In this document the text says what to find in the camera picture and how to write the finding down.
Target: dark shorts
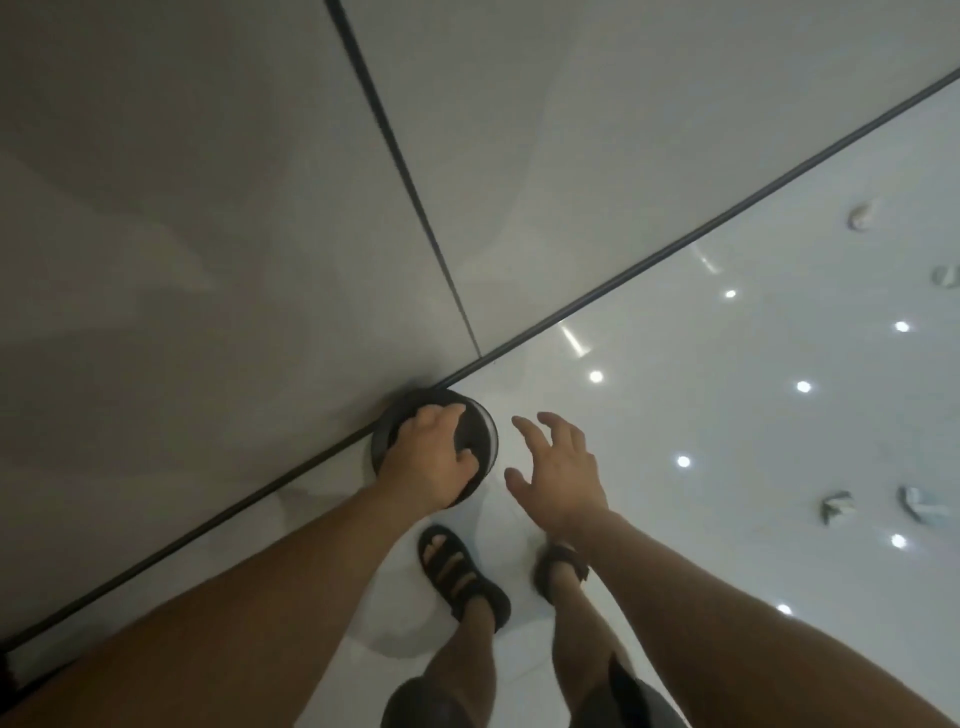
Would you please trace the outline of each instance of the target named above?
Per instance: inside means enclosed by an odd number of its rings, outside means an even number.
[[[422,677],[397,688],[380,726],[477,728],[456,698]],[[587,696],[570,728],[685,728],[685,723],[662,695],[611,661],[610,682]]]

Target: right hand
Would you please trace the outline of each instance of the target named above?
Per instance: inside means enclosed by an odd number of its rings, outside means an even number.
[[[568,540],[578,519],[591,510],[607,509],[607,496],[583,431],[553,412],[540,412],[537,419],[550,428],[553,445],[538,426],[514,417],[514,426],[534,456],[534,472],[528,483],[519,470],[507,468],[504,479],[534,523],[551,538]]]

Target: black trim strip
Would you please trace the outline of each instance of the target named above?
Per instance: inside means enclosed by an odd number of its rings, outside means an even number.
[[[353,66],[353,73],[356,74],[357,81],[360,82],[360,86],[363,88],[364,96],[367,97],[367,103],[370,105],[370,111],[373,112],[373,117],[376,119],[376,125],[380,128],[380,133],[383,134],[383,140],[387,143],[387,148],[390,150],[390,156],[394,158],[394,165],[400,174],[400,179],[403,180],[403,186],[407,190],[407,195],[410,197],[410,203],[414,206],[414,211],[420,219],[420,225],[423,227],[423,232],[426,234],[427,240],[430,241],[430,247],[433,248],[433,255],[437,257],[440,269],[444,272],[446,284],[450,287],[450,293],[453,294],[453,300],[457,304],[457,310],[460,311],[460,315],[464,319],[464,325],[467,327],[467,333],[470,336],[470,341],[473,343],[473,348],[476,350],[478,357],[483,356],[483,353],[480,351],[480,345],[477,343],[477,337],[473,334],[470,319],[467,317],[467,310],[464,308],[464,303],[460,300],[460,293],[457,291],[457,286],[454,285],[453,277],[450,275],[450,269],[446,265],[444,252],[440,250],[440,243],[437,242],[437,236],[434,234],[430,221],[426,217],[426,210],[420,201],[420,194],[417,192],[414,178],[410,175],[407,162],[400,152],[400,145],[396,141],[393,127],[390,126],[387,111],[383,108],[383,104],[380,102],[380,96],[377,94],[376,87],[373,85],[373,76],[370,75],[370,69],[367,68],[367,62],[364,61],[363,53],[360,51],[360,44],[357,42],[356,36],[353,34],[353,29],[350,27],[349,20],[347,19],[347,11],[344,10],[344,6],[341,5],[340,0],[325,0],[325,2],[326,9],[330,13],[330,18],[337,28],[337,33],[340,34],[340,40],[343,42],[344,50],[350,59],[350,65]]]
[[[327,2],[327,5],[339,6],[339,3]],[[475,361],[471,362],[470,364],[467,364],[467,366],[464,367],[463,369],[455,372],[454,374],[438,382],[437,386],[443,387],[443,388],[452,386],[453,384],[456,384],[461,379],[487,366],[488,364],[493,362],[495,359],[498,359],[500,356],[503,356],[503,354],[510,352],[513,349],[516,349],[516,347],[518,347],[520,344],[523,344],[526,341],[529,341],[537,334],[542,333],[543,331],[545,331],[546,329],[552,326],[555,326],[560,321],[572,315],[573,313],[577,312],[587,304],[596,301],[598,298],[606,295],[607,293],[610,293],[611,291],[613,291],[614,288],[617,288],[623,285],[628,280],[634,278],[635,276],[638,276],[640,273],[647,270],[648,268],[651,268],[657,263],[661,262],[662,260],[670,257],[672,254],[674,254],[678,250],[685,248],[687,245],[695,242],[697,239],[703,237],[708,232],[711,232],[716,228],[719,228],[721,225],[730,221],[733,217],[740,214],[744,210],[756,205],[756,203],[760,202],[763,198],[772,195],[777,190],[786,186],[790,182],[796,180],[800,175],[810,171],[821,162],[835,155],[837,152],[840,152],[841,150],[849,147],[855,141],[858,141],[859,139],[866,136],[868,133],[883,126],[891,119],[897,116],[900,116],[902,113],[904,113],[908,109],[915,107],[921,101],[924,101],[925,99],[929,98],[930,96],[937,93],[938,91],[943,90],[948,85],[952,84],[957,80],[960,80],[960,68],[957,68],[951,71],[939,81],[934,82],[924,90],[920,91],[917,94],[914,94],[906,101],[900,104],[897,104],[895,107],[893,107],[889,111],[882,113],[873,121],[865,124],[864,126],[860,127],[856,131],[847,134],[839,141],[828,146],[824,151],[820,152],[819,154],[816,154],[813,157],[807,159],[806,161],[801,162],[796,167],[791,169],[789,172],[783,175],[780,175],[778,178],[776,178],[775,180],[773,180],[772,182],[770,182],[769,184],[767,184],[766,186],[758,190],[758,192],[755,192],[753,195],[746,198],[742,202],[737,203],[736,205],[726,210],[725,212],[720,213],[709,222],[697,228],[695,231],[684,235],[679,240],[675,240],[673,243],[670,243],[665,248],[662,248],[661,250],[657,251],[653,255],[645,257],[636,265],[631,266],[627,270],[623,271],[617,276],[614,276],[613,278],[606,281],[605,283],[601,283],[599,286],[594,288],[592,291],[586,293],[585,295],[581,296],[576,301],[569,303],[568,305],[564,306],[556,313],[548,316],[547,318],[543,319],[539,323],[534,324],[533,326],[527,328],[525,331],[518,334],[517,336],[512,338],[510,341],[504,344],[501,344],[496,349],[486,354],[483,354],[482,356],[477,358]],[[395,139],[393,139],[393,144],[394,146],[396,146]],[[421,212],[422,212],[422,206],[419,208],[418,214],[420,214]],[[431,234],[431,244],[436,245],[436,240],[432,237],[432,233],[430,234]],[[55,624],[63,621],[64,619],[67,619],[73,614],[76,614],[81,609],[83,609],[83,607],[87,606],[93,601],[96,601],[101,596],[105,595],[107,592],[111,592],[112,590],[116,589],[118,586],[120,586],[124,582],[134,578],[135,576],[147,570],[149,567],[153,566],[157,562],[166,558],[170,554],[180,550],[181,548],[189,544],[191,541],[194,541],[195,539],[200,538],[207,531],[213,528],[216,528],[218,525],[220,525],[225,521],[228,521],[233,516],[236,516],[238,513],[240,513],[240,511],[248,508],[249,506],[253,505],[254,503],[258,502],[259,500],[263,499],[264,497],[268,496],[269,494],[283,487],[287,483],[290,483],[291,481],[297,479],[307,471],[312,470],[313,468],[317,467],[318,465],[323,463],[325,460],[333,457],[337,453],[343,451],[344,449],[364,439],[369,434],[371,434],[372,431],[373,431],[373,423],[370,423],[369,425],[361,427],[356,432],[353,432],[352,434],[348,435],[346,438],[341,440],[336,445],[333,445],[325,449],[320,454],[315,455],[314,457],[311,457],[309,460],[307,460],[304,463],[301,463],[300,465],[297,465],[293,470],[288,471],[287,473],[281,475],[279,478],[269,483],[268,485],[264,486],[263,488],[259,489],[258,491],[255,491],[254,493],[243,498],[237,503],[234,503],[223,513],[220,513],[214,516],[209,521],[197,526],[189,533],[181,536],[172,544],[166,546],[165,548],[162,548],[160,551],[144,559],[139,564],[136,564],[130,567],[129,569],[123,571],[122,573],[110,579],[107,583],[94,589],[92,592],[84,596],[81,596],[79,599],[76,599],[75,601],[70,602],[65,607],[57,610],[57,612],[50,615],[50,617],[47,617],[46,619],[42,619],[41,621],[37,622],[33,626],[27,627],[26,629],[14,634],[12,637],[9,637],[6,640],[2,641],[0,643],[0,651],[10,652],[11,650],[17,649],[22,644],[28,642],[29,640],[32,640],[34,637],[50,629],[50,627],[54,626]]]

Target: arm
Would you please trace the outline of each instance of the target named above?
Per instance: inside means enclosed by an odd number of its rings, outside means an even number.
[[[424,407],[372,486],[159,607],[0,725],[292,725],[391,546],[476,473],[453,448],[463,410]]]
[[[753,598],[610,511],[584,433],[557,415],[515,425],[532,485],[507,486],[552,538],[583,553],[657,674],[696,728],[952,728],[943,714],[850,648]]]

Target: black sandal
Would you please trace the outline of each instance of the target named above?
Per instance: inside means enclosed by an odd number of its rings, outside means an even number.
[[[558,561],[564,561],[573,567],[577,578],[581,581],[587,579],[590,574],[590,567],[587,566],[587,561],[583,556],[569,546],[550,544],[540,555],[537,565],[534,566],[534,589],[537,590],[537,594],[551,604],[553,604],[553,599],[550,598],[550,567]]]
[[[437,536],[445,536],[444,542],[434,551],[433,556],[430,557],[430,561],[424,563],[423,553]],[[480,595],[490,604],[496,630],[499,630],[500,627],[507,623],[511,611],[510,598],[502,589],[477,569],[477,565],[473,562],[473,559],[470,558],[470,553],[467,551],[467,547],[464,546],[464,542],[461,541],[453,531],[445,525],[435,523],[420,534],[417,548],[419,550],[418,555],[420,565],[423,567],[423,573],[426,574],[430,583],[433,584],[434,589],[436,589],[446,603],[450,605],[453,610],[453,617],[457,621],[464,618],[464,609],[467,606],[467,602],[475,596]],[[440,575],[440,572],[444,570],[446,563],[457,553],[463,554],[463,558],[450,567],[449,571],[444,574],[444,578],[438,579],[437,577]],[[470,573],[476,574],[476,578],[470,579],[456,595],[451,595],[457,582]]]

